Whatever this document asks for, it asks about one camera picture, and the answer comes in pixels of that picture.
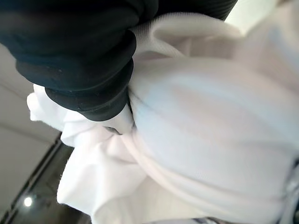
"white fabric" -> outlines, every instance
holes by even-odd
[[[123,136],[35,86],[31,118],[75,147],[58,202],[94,224],[207,216],[275,223],[299,156],[295,9],[282,6],[246,38],[198,14],[170,14],[134,30],[135,128]]]

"white garment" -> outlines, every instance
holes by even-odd
[[[198,14],[170,14],[134,30],[135,128],[123,136],[60,107],[35,85],[31,118],[63,131],[63,142],[75,147],[58,202],[94,224],[276,222],[299,156],[295,4],[246,38]]]

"wrinkled white fabric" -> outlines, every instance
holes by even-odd
[[[216,217],[275,223],[299,156],[296,2],[242,37],[198,14],[134,30],[135,128],[115,136],[35,86],[32,120],[75,147],[57,200],[94,224]]]

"white wall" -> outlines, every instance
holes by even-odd
[[[45,124],[30,121],[26,97],[32,84],[14,64],[0,45],[0,218],[58,135]]]

